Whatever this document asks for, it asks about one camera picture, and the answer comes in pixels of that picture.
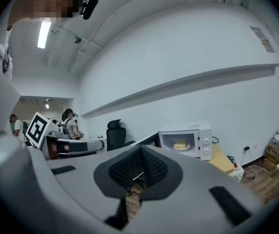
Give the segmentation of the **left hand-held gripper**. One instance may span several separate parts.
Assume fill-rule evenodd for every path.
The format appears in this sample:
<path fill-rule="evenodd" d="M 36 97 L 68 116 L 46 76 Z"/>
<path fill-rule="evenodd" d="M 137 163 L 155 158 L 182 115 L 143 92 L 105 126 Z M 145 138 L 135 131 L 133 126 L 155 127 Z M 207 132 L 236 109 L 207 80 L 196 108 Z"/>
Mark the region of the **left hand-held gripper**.
<path fill-rule="evenodd" d="M 104 142 L 97 139 L 68 139 L 57 125 L 39 112 L 33 116 L 26 137 L 33 146 L 42 151 L 45 159 L 68 156 L 69 153 L 92 153 L 104 148 Z"/>

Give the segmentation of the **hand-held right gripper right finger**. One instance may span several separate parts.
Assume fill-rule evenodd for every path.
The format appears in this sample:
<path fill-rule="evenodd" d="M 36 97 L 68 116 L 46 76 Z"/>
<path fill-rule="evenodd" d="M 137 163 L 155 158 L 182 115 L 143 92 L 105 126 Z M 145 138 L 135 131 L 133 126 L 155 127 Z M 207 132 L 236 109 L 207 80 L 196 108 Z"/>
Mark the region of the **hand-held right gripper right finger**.
<path fill-rule="evenodd" d="M 233 228 L 209 190 L 225 187 L 251 214 L 262 201 L 211 163 L 161 148 L 183 171 L 180 185 L 164 200 L 144 201 L 129 223 L 131 234 L 223 234 Z"/>

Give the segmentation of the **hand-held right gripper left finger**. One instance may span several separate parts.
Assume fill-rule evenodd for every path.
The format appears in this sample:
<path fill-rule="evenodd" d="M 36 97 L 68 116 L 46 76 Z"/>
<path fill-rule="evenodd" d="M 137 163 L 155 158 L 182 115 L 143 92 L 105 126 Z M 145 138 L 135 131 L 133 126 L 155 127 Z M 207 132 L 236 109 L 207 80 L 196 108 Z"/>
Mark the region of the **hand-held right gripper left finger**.
<path fill-rule="evenodd" d="M 142 234 L 141 215 L 128 222 L 125 199 L 105 196 L 94 180 L 101 163 L 133 150 L 47 161 L 29 148 L 30 227 L 40 234 Z"/>

